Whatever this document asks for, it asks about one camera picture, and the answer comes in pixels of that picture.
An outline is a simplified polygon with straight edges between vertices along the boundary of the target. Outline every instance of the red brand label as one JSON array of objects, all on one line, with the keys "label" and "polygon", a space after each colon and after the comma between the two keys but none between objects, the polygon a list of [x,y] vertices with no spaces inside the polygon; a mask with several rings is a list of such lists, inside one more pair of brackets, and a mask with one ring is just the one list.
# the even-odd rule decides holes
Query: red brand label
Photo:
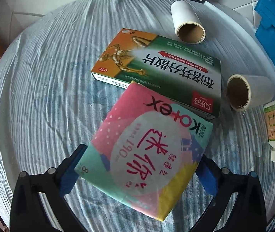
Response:
[{"label": "red brand label", "polygon": [[99,71],[107,72],[108,70],[107,70],[106,68],[100,67],[100,68],[99,68]]},{"label": "red brand label", "polygon": [[197,91],[193,92],[191,105],[205,112],[213,112],[213,99],[203,97]]}]

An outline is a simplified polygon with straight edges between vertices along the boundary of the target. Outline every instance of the ibuprofen box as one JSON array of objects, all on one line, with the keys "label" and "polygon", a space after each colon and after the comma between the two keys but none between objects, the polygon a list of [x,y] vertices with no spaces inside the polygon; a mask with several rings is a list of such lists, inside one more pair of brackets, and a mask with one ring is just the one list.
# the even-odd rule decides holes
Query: ibuprofen box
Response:
[{"label": "ibuprofen box", "polygon": [[219,116],[220,60],[184,43],[122,29],[91,72],[122,88],[136,81],[202,118]]}]

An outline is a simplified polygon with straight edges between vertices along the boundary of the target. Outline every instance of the red arrow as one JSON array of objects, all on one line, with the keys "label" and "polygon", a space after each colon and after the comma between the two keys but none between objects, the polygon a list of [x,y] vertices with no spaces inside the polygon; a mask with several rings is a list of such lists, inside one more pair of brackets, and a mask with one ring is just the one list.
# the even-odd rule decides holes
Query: red arrow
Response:
[{"label": "red arrow", "polygon": [[196,64],[194,64],[194,63],[192,63],[192,62],[190,62],[190,61],[188,61],[188,60],[185,60],[185,59],[183,59],[183,58],[181,58],[181,57],[178,57],[178,56],[175,56],[175,55],[166,53],[165,51],[159,51],[158,53],[159,53],[161,56],[163,56],[163,57],[171,58],[171,59],[176,60],[176,61],[178,61],[178,62],[184,63],[185,65],[189,65],[189,66],[191,66],[191,67],[193,67],[193,68],[196,68],[196,69],[198,69],[198,70],[200,70],[200,71],[203,71],[203,72],[205,72],[205,73],[208,73],[207,69],[205,69],[204,67],[202,67],[202,66],[200,66],[200,65],[196,65]]}]

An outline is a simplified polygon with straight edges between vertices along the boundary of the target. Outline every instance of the bottle label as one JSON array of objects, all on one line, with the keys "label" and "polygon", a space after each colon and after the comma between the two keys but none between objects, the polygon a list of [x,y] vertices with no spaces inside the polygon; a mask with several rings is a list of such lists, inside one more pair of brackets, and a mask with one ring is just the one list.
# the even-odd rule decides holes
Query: bottle label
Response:
[{"label": "bottle label", "polygon": [[275,104],[264,109],[268,138],[275,141]]}]

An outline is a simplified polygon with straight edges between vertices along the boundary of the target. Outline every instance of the cardboard tube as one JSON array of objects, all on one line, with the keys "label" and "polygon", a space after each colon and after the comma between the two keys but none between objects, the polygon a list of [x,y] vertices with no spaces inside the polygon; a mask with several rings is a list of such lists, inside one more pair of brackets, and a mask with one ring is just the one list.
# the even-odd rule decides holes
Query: cardboard tube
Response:
[{"label": "cardboard tube", "polygon": [[199,44],[205,39],[205,29],[191,5],[176,1],[171,6],[175,34],[189,44]]},{"label": "cardboard tube", "polygon": [[227,96],[237,112],[270,102],[274,93],[274,85],[267,77],[235,74],[228,79]]}]

